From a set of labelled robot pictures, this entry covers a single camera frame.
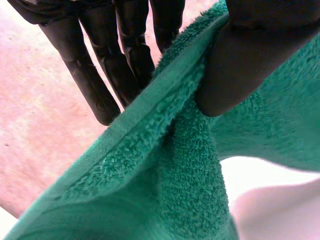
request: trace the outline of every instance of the black rubber finger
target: black rubber finger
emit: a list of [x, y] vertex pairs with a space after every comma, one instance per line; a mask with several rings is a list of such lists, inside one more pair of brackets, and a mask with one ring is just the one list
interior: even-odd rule
[[144, 89], [155, 70], [145, 38], [149, 1], [113, 0], [113, 4], [124, 54], [134, 76]]
[[231, 23], [247, 29], [296, 28], [320, 19], [320, 0], [226, 0]]
[[230, 23], [208, 54], [195, 101], [207, 116], [241, 103], [320, 31], [320, 0], [227, 0]]
[[209, 117], [231, 110], [319, 32], [320, 24], [278, 31], [226, 25], [208, 54], [197, 106]]
[[163, 54], [179, 33], [186, 0], [150, 0], [156, 44]]

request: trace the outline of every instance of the terry cloth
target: terry cloth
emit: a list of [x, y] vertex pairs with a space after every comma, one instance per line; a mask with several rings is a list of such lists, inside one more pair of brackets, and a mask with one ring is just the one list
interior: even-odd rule
[[146, 90], [6, 240], [236, 240], [221, 160], [320, 171], [320, 35], [231, 111], [197, 109], [206, 53], [228, 20], [220, 1], [187, 27]]

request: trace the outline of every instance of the pink floor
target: pink floor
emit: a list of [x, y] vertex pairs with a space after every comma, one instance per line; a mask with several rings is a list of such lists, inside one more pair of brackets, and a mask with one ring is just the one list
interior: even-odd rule
[[[216, 0], [186, 2], [183, 27]], [[146, 37], [157, 62], [152, 25], [150, 14]], [[105, 127], [38, 26], [7, 1], [0, 1], [0, 63], [0, 206], [19, 216]]]

